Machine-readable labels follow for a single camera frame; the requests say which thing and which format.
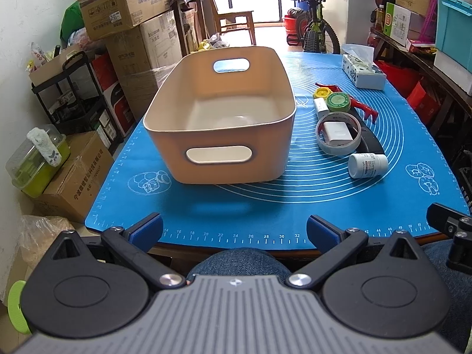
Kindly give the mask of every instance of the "teal plastic bin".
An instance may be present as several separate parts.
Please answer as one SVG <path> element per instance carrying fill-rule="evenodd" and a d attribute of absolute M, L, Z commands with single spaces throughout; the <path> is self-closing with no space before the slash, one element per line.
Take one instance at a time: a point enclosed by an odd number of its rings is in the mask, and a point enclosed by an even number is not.
<path fill-rule="evenodd" d="M 472 73 L 472 5 L 437 0 L 436 48 Z"/>

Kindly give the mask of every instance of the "denim pants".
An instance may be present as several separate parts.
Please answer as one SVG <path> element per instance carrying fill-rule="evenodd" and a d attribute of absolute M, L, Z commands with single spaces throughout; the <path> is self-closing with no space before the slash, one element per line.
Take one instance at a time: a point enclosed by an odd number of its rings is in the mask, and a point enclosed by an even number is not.
<path fill-rule="evenodd" d="M 449 269 L 446 259 L 452 241 L 440 241 L 423 246 L 452 296 L 451 309 L 439 331 L 460 352 L 464 352 L 472 325 L 472 276 Z M 219 276 L 277 275 L 284 281 L 290 271 L 269 253 L 251 248 L 225 250 L 195 266 L 187 279 L 195 274 Z"/>

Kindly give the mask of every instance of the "wooden chair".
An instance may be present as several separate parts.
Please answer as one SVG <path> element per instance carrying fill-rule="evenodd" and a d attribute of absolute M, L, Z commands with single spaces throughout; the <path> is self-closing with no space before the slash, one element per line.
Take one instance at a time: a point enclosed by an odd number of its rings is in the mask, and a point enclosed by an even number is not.
<path fill-rule="evenodd" d="M 254 29 L 253 11 L 236 11 L 230 9 L 225 12 L 218 11 L 216 1 L 210 0 L 215 21 L 216 31 L 219 33 L 235 32 L 236 30 L 248 30 L 251 44 L 256 45 L 256 31 Z M 229 20 L 235 22 L 236 17 L 246 17 L 246 23 L 231 23 L 221 26 L 221 20 Z"/>

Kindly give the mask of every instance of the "beige plastic basket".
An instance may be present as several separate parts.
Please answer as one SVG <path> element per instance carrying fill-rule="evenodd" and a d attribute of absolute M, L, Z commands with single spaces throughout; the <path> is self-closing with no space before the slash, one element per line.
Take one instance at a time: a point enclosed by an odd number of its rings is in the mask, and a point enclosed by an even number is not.
<path fill-rule="evenodd" d="M 217 73 L 225 60 L 238 71 Z M 270 181 L 286 167 L 296 103 L 277 53 L 233 47 L 193 53 L 164 81 L 144 126 L 181 183 Z"/>

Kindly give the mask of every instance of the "screw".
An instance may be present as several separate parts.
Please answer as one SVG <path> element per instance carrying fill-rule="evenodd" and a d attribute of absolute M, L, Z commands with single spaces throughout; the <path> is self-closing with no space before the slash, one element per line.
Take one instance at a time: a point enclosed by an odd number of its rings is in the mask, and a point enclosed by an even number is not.
<path fill-rule="evenodd" d="M 168 287 L 180 285 L 182 281 L 182 277 L 175 273 L 164 274 L 159 278 L 159 282 Z"/>
<path fill-rule="evenodd" d="M 298 273 L 292 274 L 289 277 L 289 283 L 294 286 L 305 286 L 312 281 L 312 278 L 308 274 Z"/>

